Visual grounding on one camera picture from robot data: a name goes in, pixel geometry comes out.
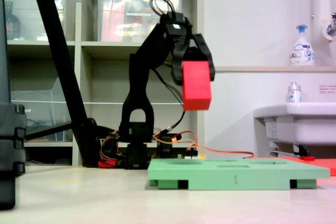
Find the clear plastic bin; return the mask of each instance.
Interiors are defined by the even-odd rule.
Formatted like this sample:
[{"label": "clear plastic bin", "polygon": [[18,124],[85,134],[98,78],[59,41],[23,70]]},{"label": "clear plastic bin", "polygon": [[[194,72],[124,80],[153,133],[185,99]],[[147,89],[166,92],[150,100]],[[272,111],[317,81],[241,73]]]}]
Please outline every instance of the clear plastic bin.
[{"label": "clear plastic bin", "polygon": [[[27,116],[27,133],[70,121],[64,94],[57,78],[51,90],[12,91],[12,103],[22,104]],[[72,130],[36,139],[39,142],[71,142]]]},{"label": "clear plastic bin", "polygon": [[[98,41],[143,42],[160,17],[149,6],[150,0],[98,0]],[[177,12],[182,0],[171,0]],[[164,12],[169,7],[157,4]]]},{"label": "clear plastic bin", "polygon": [[[55,0],[66,40],[74,40],[75,0]],[[5,0],[8,40],[48,41],[36,0]]]}]

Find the tabletop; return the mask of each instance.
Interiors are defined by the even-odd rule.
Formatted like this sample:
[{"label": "tabletop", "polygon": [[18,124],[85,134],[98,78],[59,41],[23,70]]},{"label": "tabletop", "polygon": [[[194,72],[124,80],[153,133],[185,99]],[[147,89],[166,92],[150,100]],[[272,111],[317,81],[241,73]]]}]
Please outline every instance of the tabletop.
[{"label": "tabletop", "polygon": [[27,167],[1,224],[336,223],[336,177],[317,189],[188,191],[149,187],[146,170]]}]

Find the shelf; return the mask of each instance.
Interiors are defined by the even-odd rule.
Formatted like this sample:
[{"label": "shelf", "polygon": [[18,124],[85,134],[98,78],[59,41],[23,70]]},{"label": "shelf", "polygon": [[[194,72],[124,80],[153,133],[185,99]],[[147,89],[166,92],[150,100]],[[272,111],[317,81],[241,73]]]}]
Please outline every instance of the shelf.
[{"label": "shelf", "polygon": [[25,142],[25,147],[72,147],[72,142]]},{"label": "shelf", "polygon": [[136,53],[141,42],[105,42],[83,41],[82,48],[93,59],[129,60],[130,54]]},{"label": "shelf", "polygon": [[[75,56],[75,42],[68,41],[71,58]],[[11,59],[51,59],[48,41],[8,40],[8,54]]]},{"label": "shelf", "polygon": [[[156,148],[156,143],[145,143],[147,145],[148,148]],[[126,148],[128,145],[128,143],[119,143],[118,147],[119,148]],[[174,148],[188,148],[191,145],[190,143],[176,143],[173,144]]]},{"label": "shelf", "polygon": [[278,66],[278,67],[232,67],[232,66],[217,66],[217,73],[227,72],[336,72],[336,66]]}]

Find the orange wire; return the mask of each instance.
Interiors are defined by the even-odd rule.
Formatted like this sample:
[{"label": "orange wire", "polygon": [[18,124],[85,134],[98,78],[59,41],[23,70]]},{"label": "orange wire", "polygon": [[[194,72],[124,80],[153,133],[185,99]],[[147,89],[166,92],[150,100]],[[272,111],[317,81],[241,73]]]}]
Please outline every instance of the orange wire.
[{"label": "orange wire", "polygon": [[246,157],[246,158],[254,158],[254,153],[253,152],[245,152],[245,151],[219,151],[219,150],[215,150],[215,149],[211,149],[211,148],[208,148],[208,147],[205,147],[203,145],[200,145],[198,144],[198,146],[200,148],[203,148],[203,149],[206,149],[208,151],[211,151],[211,152],[215,152],[215,153],[223,153],[223,154],[248,154],[250,156]]},{"label": "orange wire", "polygon": [[[118,130],[113,131],[111,135],[115,135],[116,132],[118,132]],[[103,150],[102,150],[102,149],[103,149],[103,146],[105,145],[105,143],[106,143],[109,139],[111,139],[111,135],[109,135],[107,138],[105,138],[105,140],[102,142],[101,147],[100,147],[99,155],[100,155],[100,157],[101,157],[103,160],[111,160],[111,159],[115,159],[115,158],[111,158],[111,157],[105,156],[104,153],[103,153]]]},{"label": "orange wire", "polygon": [[[164,143],[164,144],[173,144],[173,142],[165,142],[165,141],[162,141],[160,139],[158,139],[156,137],[157,134],[153,135],[153,138],[155,138],[157,141],[161,142],[161,143]],[[247,156],[246,158],[253,158],[254,157],[254,153],[253,152],[235,152],[235,151],[219,151],[219,150],[215,150],[215,149],[211,149],[211,148],[208,148],[208,147],[205,147],[203,145],[199,145],[197,143],[195,143],[194,140],[192,139],[189,139],[189,138],[184,138],[184,139],[181,139],[181,140],[178,140],[178,141],[175,141],[174,143],[180,143],[180,142],[192,142],[192,144],[188,147],[188,149],[190,149],[193,145],[195,146],[198,146],[200,148],[203,148],[203,149],[206,149],[208,151],[211,151],[211,152],[215,152],[215,153],[223,153],[223,154],[248,154],[250,156]]]},{"label": "orange wire", "polygon": [[183,134],[183,133],[187,133],[187,132],[193,133],[194,136],[195,136],[195,138],[196,138],[196,141],[195,141],[195,142],[198,143],[198,135],[197,135],[196,132],[194,132],[194,131],[182,131],[182,132],[179,132],[179,133],[173,135],[173,136],[172,136],[172,139],[173,139],[174,137],[177,137],[177,136],[179,136],[179,135],[181,135],[181,134]]}]

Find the green foam board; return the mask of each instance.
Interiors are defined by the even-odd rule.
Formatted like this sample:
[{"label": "green foam board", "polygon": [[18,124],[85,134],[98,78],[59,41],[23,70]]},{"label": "green foam board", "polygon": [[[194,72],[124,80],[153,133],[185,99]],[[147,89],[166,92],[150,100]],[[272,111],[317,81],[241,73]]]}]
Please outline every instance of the green foam board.
[{"label": "green foam board", "polygon": [[189,190],[275,190],[316,188],[327,168],[286,159],[152,159],[150,186]]}]

